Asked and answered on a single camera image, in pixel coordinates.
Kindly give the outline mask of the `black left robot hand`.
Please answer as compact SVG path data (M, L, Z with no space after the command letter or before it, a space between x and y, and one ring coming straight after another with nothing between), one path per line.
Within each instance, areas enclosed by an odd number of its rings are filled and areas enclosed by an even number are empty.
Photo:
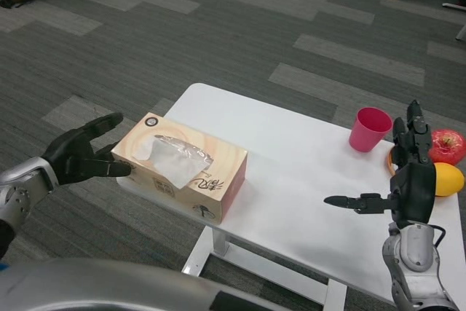
M132 168L116 161L111 150L115 143L94 151L91 140L113 130L123 120L120 112L107 114L57 137L42 158L48 161L60 185L75 184L94 177L125 177Z

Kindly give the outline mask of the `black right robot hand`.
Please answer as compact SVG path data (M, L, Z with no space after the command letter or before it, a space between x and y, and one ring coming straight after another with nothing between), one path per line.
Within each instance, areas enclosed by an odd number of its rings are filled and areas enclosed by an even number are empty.
M363 193L356 198L330 196L324 203L358 214L382 214L390 210L399 227L412 221L427 224L435 202L436 169L429 156L431 128L417 100L408 105L406 119L395 120L392 135L394 146L389 155L397 169L390 179L387 198Z

